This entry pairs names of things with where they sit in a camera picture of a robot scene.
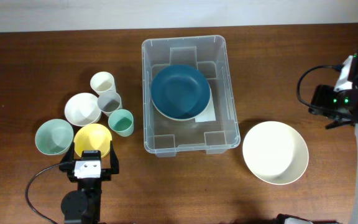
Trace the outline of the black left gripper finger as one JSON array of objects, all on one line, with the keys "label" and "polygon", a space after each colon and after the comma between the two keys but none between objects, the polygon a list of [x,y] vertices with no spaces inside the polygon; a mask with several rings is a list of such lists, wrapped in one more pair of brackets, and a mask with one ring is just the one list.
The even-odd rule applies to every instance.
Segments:
[{"label": "black left gripper finger", "polygon": [[71,172],[73,170],[73,166],[75,165],[74,148],[75,148],[75,143],[72,142],[68,151],[65,153],[65,155],[60,161],[60,165],[59,165],[60,171]]},{"label": "black left gripper finger", "polygon": [[114,146],[112,141],[110,141],[110,166],[112,174],[119,174],[119,160],[114,151]]}]

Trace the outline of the mint green small bowl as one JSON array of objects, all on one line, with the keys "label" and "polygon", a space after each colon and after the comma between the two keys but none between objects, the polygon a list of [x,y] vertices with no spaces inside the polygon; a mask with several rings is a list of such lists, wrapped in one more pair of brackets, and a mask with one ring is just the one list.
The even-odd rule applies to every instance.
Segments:
[{"label": "mint green small bowl", "polygon": [[51,119],[40,126],[35,134],[35,146],[45,155],[66,153],[74,138],[71,124],[63,119]]}]

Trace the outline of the yellow small bowl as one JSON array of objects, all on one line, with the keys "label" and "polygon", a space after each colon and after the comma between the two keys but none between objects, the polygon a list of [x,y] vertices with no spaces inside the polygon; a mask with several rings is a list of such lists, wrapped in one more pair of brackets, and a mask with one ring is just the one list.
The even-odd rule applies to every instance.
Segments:
[{"label": "yellow small bowl", "polygon": [[88,124],[83,126],[74,137],[75,152],[82,156],[83,151],[100,151],[104,158],[110,152],[112,134],[102,124]]}]

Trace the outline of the cream shallow bowl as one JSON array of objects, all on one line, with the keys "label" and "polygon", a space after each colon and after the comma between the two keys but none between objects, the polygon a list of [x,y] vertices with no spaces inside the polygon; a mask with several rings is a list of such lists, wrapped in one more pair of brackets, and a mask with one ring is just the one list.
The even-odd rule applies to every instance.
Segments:
[{"label": "cream shallow bowl", "polygon": [[211,89],[206,94],[201,91],[195,97],[188,93],[178,95],[177,99],[173,96],[160,97],[157,101],[152,98],[154,108],[164,117],[174,121],[190,121],[202,113],[208,105]]}]

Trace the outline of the large cream bowl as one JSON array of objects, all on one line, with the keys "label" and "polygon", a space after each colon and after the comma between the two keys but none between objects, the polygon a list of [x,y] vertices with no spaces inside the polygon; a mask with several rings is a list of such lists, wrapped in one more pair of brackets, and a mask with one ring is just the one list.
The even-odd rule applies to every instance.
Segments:
[{"label": "large cream bowl", "polygon": [[253,126],[244,137],[242,155],[258,179],[273,185],[297,181],[305,173],[310,158],[302,135],[278,121]]}]

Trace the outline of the dark blue bowl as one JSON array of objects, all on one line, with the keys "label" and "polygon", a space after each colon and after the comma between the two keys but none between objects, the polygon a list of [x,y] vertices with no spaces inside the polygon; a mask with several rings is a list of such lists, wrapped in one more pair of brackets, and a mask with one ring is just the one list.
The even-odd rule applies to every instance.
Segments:
[{"label": "dark blue bowl", "polygon": [[151,98],[160,97],[177,99],[178,95],[188,93],[193,98],[201,91],[206,94],[211,89],[207,79],[197,69],[189,65],[169,65],[156,74],[150,87]]}]

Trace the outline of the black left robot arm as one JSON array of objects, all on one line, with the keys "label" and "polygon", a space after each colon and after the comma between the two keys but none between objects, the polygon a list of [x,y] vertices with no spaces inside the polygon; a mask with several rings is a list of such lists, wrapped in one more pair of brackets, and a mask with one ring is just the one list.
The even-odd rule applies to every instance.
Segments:
[{"label": "black left robot arm", "polygon": [[83,151],[82,156],[75,159],[75,144],[71,143],[59,165],[69,181],[77,184],[77,189],[67,193],[61,202],[65,223],[100,222],[102,183],[119,173],[119,160],[112,141],[109,149],[110,167],[103,168],[99,150]]}]

